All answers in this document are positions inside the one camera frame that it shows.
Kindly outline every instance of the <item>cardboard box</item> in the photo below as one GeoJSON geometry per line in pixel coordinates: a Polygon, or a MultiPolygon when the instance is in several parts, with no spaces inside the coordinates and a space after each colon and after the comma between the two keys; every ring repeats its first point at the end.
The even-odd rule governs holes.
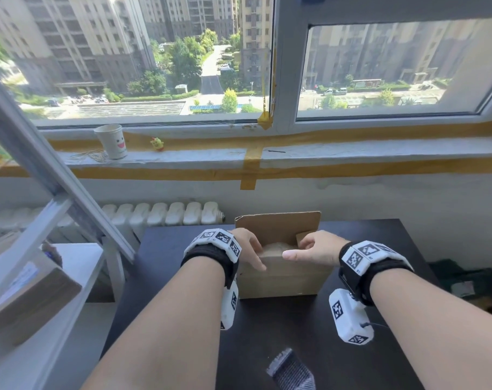
{"type": "MultiPolygon", "coordinates": [[[[280,242],[296,249],[296,236],[318,229],[320,212],[275,213],[239,216],[236,227],[254,233],[262,246],[280,242]]],[[[282,297],[317,294],[331,274],[332,267],[311,262],[288,262],[282,258],[284,245],[266,249],[261,257],[265,272],[239,263],[239,298],[282,297]]]]}
{"type": "MultiPolygon", "coordinates": [[[[20,236],[13,232],[0,238],[0,254],[20,236]]],[[[0,290],[0,339],[19,345],[42,328],[79,294],[73,281],[40,249],[16,277],[0,290]]]]}

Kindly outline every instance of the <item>apartment building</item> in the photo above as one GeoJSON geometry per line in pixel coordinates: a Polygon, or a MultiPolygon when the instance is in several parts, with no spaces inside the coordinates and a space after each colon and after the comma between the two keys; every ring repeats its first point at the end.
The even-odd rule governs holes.
{"type": "Polygon", "coordinates": [[[0,0],[0,41],[42,94],[126,91],[155,65],[138,0],[0,0]]]}
{"type": "Polygon", "coordinates": [[[241,70],[246,83],[260,89],[262,74],[269,87],[273,0],[240,0],[241,70]]]}
{"type": "Polygon", "coordinates": [[[347,74],[410,84],[452,77],[478,27],[477,20],[314,26],[302,84],[328,86],[347,74]]]}
{"type": "Polygon", "coordinates": [[[202,34],[219,39],[236,32],[236,0],[139,0],[151,38],[162,42],[202,34]]]}

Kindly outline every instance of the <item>white wall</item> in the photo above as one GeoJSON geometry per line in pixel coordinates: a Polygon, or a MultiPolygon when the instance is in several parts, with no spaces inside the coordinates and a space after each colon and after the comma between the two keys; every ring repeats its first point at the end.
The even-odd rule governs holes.
{"type": "MultiPolygon", "coordinates": [[[[492,174],[239,181],[82,180],[100,204],[217,201],[227,222],[251,213],[321,210],[323,220],[400,218],[425,259],[492,267],[492,174]]],[[[0,178],[0,209],[46,203],[28,178],[0,178]]]]}

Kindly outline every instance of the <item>box flap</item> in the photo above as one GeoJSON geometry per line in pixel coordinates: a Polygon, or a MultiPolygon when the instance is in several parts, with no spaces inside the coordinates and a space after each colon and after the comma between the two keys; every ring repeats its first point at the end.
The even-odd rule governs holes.
{"type": "Polygon", "coordinates": [[[274,242],[296,246],[295,236],[301,232],[317,230],[320,216],[320,211],[244,215],[235,218],[235,227],[251,231],[262,246],[274,242]]]}

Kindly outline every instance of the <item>cable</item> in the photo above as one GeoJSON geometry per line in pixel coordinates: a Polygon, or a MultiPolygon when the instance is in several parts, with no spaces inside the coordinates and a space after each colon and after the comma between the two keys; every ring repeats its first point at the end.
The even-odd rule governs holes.
{"type": "Polygon", "coordinates": [[[366,323],[360,324],[360,326],[361,326],[361,328],[365,328],[367,326],[380,326],[380,327],[388,328],[390,330],[390,327],[388,327],[386,324],[380,324],[380,323],[366,322],[366,323]]]}

